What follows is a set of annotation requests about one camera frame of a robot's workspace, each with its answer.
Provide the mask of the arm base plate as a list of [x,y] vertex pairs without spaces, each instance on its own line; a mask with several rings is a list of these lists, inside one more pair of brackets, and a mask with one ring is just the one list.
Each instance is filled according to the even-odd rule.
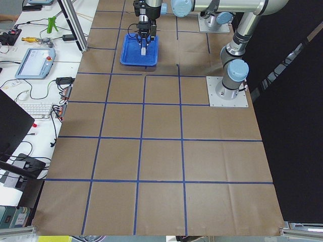
[[198,15],[199,32],[229,34],[229,23],[233,15],[229,12],[222,12],[209,16],[207,19]]
[[246,90],[242,83],[237,90],[226,89],[222,77],[207,76],[207,92],[210,107],[248,108]]

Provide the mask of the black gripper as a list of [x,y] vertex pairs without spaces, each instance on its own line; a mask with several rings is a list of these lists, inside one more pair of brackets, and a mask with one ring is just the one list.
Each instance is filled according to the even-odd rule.
[[146,48],[155,40],[157,32],[156,21],[139,21],[137,24],[138,32],[135,36],[138,44],[142,47],[142,40],[146,41]]

